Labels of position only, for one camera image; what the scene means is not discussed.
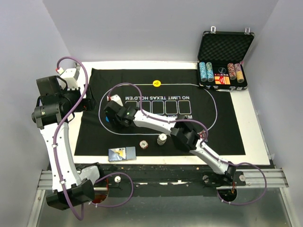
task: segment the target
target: white oval line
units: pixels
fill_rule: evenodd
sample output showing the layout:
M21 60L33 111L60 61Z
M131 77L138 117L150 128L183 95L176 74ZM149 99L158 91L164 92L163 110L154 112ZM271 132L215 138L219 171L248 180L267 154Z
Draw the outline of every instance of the white oval line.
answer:
M141 86L141 85L152 85L152 84L135 84L136 86ZM197 84L161 84L161 85L193 85L193 86L197 86L199 87L199 85ZM99 104L99 111L98 111L98 117L99 117L99 121L100 123L102 124L102 126L109 132L111 132L112 134L116 134L116 135L125 135L125 136L133 136L133 135L148 135L148 136L154 136L154 135L160 135L160 133L155 133L155 134L144 134L144 133L127 133L127 134L122 134L122 133L117 133L117 132L114 132L114 131L111 131L110 129L108 129L104 124L103 122L101 121L101 117L100 117L100 110L101 110L101 103L102 103L102 100L103 98L105 97L105 95L110 91L111 89L109 89L101 98L100 100L100 104ZM213 99L213 102L214 102L214 108L216 110L216 117L215 117L215 120L214 120L214 123L212 124L212 126L210 126L207 130L210 130L214 124L216 123L217 121L217 117L218 117L218 111L217 111L217 105L216 105L216 102L214 100L214 97L212 96L212 94L210 94L209 91L207 91L206 89L204 89L210 96L211 98Z

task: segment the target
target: case lid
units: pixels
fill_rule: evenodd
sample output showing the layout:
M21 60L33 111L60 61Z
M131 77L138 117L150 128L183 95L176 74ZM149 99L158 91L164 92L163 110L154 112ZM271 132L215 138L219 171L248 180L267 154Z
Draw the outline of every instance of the case lid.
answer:
M239 63L244 59L255 34L247 32L203 32L198 60L204 62Z

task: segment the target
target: white table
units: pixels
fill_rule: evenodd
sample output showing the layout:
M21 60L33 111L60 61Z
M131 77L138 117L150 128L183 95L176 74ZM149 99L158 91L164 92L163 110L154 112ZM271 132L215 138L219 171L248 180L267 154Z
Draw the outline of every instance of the white table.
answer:
M120 70L120 69L196 69L196 62L175 61L99 61L83 62L88 76L91 69ZM83 69L80 70L78 85L84 89L85 77ZM232 103L236 113L246 155L223 156L233 163L250 162L255 165L269 165L267 149L255 114L248 89L231 92ZM108 156L75 156L75 148L81 124L82 113L76 113L75 119L70 122L70 144L75 163L109 163ZM137 157L136 160L125 161L120 164L150 164L150 165L205 165L196 156L165 156L165 157Z

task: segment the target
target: gray floor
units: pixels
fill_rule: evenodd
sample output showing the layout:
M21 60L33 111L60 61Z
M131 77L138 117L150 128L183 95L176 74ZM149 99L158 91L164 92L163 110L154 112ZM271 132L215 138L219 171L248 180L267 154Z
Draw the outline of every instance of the gray floor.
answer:
M261 190L238 191L237 202L250 201ZM114 204L121 198L107 199ZM262 200L247 206L223 204L216 197L134 197L119 208L85 205L85 218L78 221L70 210L43 205L40 227L290 227L279 189L268 189Z

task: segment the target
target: blue chip stack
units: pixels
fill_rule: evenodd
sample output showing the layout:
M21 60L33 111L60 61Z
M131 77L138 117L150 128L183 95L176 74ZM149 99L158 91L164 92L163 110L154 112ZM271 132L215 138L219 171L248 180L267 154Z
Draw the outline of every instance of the blue chip stack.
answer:
M202 82L207 81L207 74L206 74L206 67L204 62L199 63L199 69L200 69L200 78Z
M206 73L207 73L208 82L213 82L214 81L213 65L210 62L206 63Z

